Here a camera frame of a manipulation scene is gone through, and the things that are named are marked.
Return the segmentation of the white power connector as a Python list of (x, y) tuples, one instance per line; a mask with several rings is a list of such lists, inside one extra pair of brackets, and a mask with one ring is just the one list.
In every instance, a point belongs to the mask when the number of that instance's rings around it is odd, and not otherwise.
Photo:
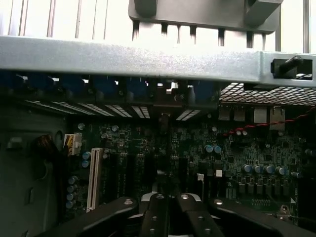
[(78, 155), (82, 146), (82, 134), (65, 134), (63, 147), (67, 156)]

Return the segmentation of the green motherboard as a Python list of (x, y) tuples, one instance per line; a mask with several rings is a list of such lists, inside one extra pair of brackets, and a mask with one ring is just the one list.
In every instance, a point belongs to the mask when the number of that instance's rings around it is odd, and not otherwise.
[[(103, 149), (99, 205), (119, 197), (140, 199), (156, 193), (146, 176), (146, 159), (155, 144), (156, 122), (81, 123), (78, 155), (68, 156), (69, 179), (65, 218), (86, 212), (90, 159)], [(311, 221), (316, 208), (309, 194), (316, 188), (316, 127), (308, 120), (294, 124), (240, 130), (228, 121), (173, 123), (171, 165), (175, 189), (204, 202), (227, 198), (292, 224)]]

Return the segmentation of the grey power supply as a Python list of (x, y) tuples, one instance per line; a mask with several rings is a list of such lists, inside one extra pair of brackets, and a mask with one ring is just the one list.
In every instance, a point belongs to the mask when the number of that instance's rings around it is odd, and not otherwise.
[(53, 165), (31, 148), (42, 136), (63, 146), (65, 120), (0, 107), (0, 237), (33, 237), (59, 222)]

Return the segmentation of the open grey PC case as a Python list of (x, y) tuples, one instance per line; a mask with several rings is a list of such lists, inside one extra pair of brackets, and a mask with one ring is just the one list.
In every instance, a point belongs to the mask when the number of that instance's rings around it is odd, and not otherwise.
[[(188, 89), (184, 112), (173, 123), (220, 120), (240, 124), (240, 130), (280, 130), (308, 120), (316, 127), (315, 54), (178, 44), (164, 36), (126, 44), (0, 37), (0, 107), (62, 117), (64, 135), (95, 121), (157, 122), (153, 91), (167, 82)], [(53, 229), (76, 218), (65, 218), (68, 156), (49, 135), (31, 148), (53, 165), (60, 218)], [(176, 200), (186, 193), (156, 193), (168, 199), (168, 237), (193, 237)], [(137, 216), (109, 237), (139, 237), (151, 194), (135, 199)], [(204, 204), (211, 199), (200, 198)]]

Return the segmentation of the grey parts rack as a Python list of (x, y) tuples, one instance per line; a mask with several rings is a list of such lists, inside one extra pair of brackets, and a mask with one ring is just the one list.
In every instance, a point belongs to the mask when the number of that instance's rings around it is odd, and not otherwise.
[(129, 0), (133, 20), (271, 34), (283, 0)]

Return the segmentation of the white expansion slot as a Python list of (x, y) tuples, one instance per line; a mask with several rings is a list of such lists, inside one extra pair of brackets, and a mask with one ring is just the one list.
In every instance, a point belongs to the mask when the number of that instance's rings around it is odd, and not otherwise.
[(87, 193), (86, 212), (94, 210), (99, 205), (99, 189), (101, 177), (101, 163), (103, 159), (103, 149), (93, 148), (91, 150), (89, 185)]

